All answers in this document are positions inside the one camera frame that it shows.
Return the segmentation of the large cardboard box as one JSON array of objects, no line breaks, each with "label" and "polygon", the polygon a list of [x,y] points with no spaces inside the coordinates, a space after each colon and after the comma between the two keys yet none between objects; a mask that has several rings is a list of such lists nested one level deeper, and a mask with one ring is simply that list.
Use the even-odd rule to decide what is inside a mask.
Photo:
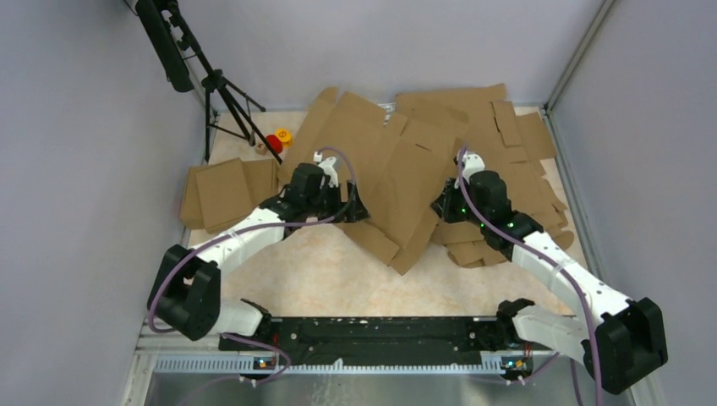
[{"label": "large cardboard box", "polygon": [[310,105],[279,179],[285,184],[321,147],[337,148],[353,165],[369,218],[341,230],[397,273],[423,254],[437,223],[431,205],[449,178],[468,131],[468,115],[424,98],[400,96],[392,115],[351,91],[326,87]]}]

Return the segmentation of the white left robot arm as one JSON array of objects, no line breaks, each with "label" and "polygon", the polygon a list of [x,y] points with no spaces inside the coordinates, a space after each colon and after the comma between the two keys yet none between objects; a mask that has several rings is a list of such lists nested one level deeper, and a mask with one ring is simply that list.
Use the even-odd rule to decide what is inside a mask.
[{"label": "white left robot arm", "polygon": [[203,244],[170,247],[147,300],[150,329],[178,332],[191,341],[234,333],[247,347],[264,348],[271,339],[270,313],[247,299],[224,299],[222,284],[246,260],[300,228],[367,218],[356,173],[349,173],[343,183],[333,156],[301,163],[277,195],[235,226]]}]

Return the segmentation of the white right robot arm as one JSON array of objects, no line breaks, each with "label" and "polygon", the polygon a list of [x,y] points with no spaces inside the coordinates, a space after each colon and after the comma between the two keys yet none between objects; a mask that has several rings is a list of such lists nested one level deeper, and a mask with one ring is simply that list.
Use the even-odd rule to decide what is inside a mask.
[{"label": "white right robot arm", "polygon": [[536,277],[575,313],[545,310],[528,299],[502,303],[498,342],[539,343],[584,366],[595,383],[621,394],[668,362],[664,317],[650,298],[632,299],[574,260],[530,215],[513,208],[494,171],[446,181],[432,204],[440,219],[471,222],[485,243]]}]

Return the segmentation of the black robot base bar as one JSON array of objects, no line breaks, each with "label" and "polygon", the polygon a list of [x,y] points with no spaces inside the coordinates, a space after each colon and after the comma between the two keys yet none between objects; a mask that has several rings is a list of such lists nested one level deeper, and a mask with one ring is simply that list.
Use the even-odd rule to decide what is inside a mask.
[{"label": "black robot base bar", "polygon": [[527,358],[529,344],[495,317],[283,317],[260,327],[253,339],[284,351],[293,365],[478,365],[504,352]]}]

